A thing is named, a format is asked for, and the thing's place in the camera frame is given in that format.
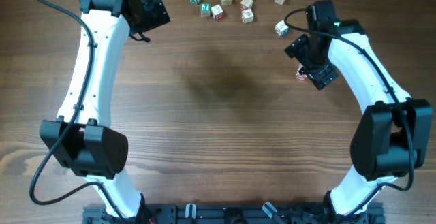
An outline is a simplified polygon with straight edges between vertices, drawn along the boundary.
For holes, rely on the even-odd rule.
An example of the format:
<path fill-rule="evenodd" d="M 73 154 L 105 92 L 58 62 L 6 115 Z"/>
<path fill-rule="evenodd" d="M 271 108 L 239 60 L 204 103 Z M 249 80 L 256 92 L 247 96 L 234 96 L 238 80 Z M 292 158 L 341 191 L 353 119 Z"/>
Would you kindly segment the red A wooden block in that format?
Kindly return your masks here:
<path fill-rule="evenodd" d="M 299 80 L 303 80 L 303 81 L 305 81 L 305 80 L 307 79 L 307 76 L 306 76 L 305 74 L 301 74 L 301 73 L 300 73 L 300 70 L 301 70 L 302 68 L 303 68 L 303 65 L 300 64 L 300 65 L 298 66 L 298 70 L 297 70 L 297 72 L 296 72 L 296 78 L 299 79 Z"/>

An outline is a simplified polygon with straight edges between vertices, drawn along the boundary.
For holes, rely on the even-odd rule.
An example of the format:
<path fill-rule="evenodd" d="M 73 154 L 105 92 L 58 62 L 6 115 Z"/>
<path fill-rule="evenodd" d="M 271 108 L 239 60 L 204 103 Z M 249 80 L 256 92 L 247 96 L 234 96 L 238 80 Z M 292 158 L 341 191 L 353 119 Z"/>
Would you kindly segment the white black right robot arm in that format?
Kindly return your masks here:
<path fill-rule="evenodd" d="M 381 190 L 395 189 L 397 179 L 407 178 L 402 191 L 411 188 L 424 163 L 433 109 L 396 83 L 361 24 L 339 19 L 332 1 L 316 1 L 304 13 L 307 27 L 286 54 L 299 61 L 299 74 L 317 89 L 343 76 L 362 111 L 350 144 L 352 166 L 324 200 L 326 221 L 351 223 Z"/>

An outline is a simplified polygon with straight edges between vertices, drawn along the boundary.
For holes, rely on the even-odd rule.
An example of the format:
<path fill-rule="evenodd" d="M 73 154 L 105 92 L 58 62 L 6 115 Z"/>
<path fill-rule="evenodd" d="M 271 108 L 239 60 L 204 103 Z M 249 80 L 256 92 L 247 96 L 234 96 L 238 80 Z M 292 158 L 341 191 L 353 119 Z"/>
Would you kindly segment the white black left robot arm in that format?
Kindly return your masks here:
<path fill-rule="evenodd" d="M 128 39 L 169 22 L 162 0 L 79 0 L 81 38 L 67 95 L 40 137 L 48 156 L 82 177 L 104 205 L 86 208 L 85 223 L 154 223 L 144 196 L 125 169 L 127 138 L 111 129 L 111 99 L 122 49 Z"/>

